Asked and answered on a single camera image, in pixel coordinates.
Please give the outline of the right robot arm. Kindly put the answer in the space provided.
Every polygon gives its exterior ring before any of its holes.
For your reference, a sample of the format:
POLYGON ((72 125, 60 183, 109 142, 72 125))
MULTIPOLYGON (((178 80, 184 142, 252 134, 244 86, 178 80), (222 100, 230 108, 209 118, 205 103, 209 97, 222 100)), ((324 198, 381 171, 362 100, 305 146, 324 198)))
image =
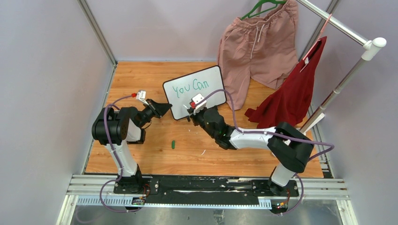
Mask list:
POLYGON ((243 129, 226 124, 224 117, 214 107, 200 111, 189 108, 188 121, 200 126, 225 150, 244 148, 270 150, 279 164, 272 171, 266 189, 273 195, 281 195, 289 180, 302 173, 309 161, 314 144, 304 134, 287 122, 263 129, 243 129))

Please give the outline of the small black-framed whiteboard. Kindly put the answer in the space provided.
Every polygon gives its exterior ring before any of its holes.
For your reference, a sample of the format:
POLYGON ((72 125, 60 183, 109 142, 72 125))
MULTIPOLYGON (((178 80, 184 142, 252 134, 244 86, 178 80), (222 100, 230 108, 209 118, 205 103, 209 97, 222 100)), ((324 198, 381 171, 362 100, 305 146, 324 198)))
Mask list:
POLYGON ((162 86, 166 99, 172 104, 171 114, 175 120, 188 116, 188 112, 183 105, 189 107, 191 99, 195 95, 200 93, 206 97, 213 91, 224 88, 219 66, 212 66, 168 80, 162 86))

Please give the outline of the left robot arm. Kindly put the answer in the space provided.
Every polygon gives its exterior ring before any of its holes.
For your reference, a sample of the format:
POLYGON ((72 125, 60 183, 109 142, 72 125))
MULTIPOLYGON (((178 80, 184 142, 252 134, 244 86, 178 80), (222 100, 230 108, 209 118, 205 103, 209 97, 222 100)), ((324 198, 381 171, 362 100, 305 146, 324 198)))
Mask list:
POLYGON ((153 118, 162 118, 172 107, 169 103, 157 103, 147 99, 143 110, 135 107, 118 108, 114 104, 104 107, 92 126, 92 136, 110 152, 118 169, 115 181, 116 194, 141 194, 146 192, 138 163, 134 160, 130 144, 143 144, 145 125, 153 118))

